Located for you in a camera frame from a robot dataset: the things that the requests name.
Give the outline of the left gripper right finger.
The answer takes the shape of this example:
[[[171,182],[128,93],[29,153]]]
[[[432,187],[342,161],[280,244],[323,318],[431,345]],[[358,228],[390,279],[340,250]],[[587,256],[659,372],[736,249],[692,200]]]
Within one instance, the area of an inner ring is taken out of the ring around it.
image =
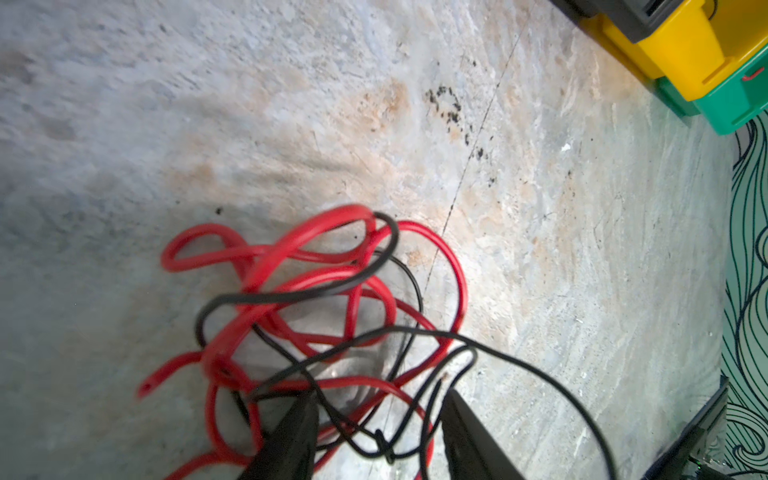
[[[451,389],[440,411],[452,480],[523,480],[460,394]]]

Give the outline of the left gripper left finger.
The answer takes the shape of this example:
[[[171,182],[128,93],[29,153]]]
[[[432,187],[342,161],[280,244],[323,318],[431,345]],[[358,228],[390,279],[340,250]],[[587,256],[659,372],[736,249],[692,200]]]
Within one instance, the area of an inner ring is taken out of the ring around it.
[[[317,395],[299,397],[238,480],[307,480],[314,471],[319,428]]]

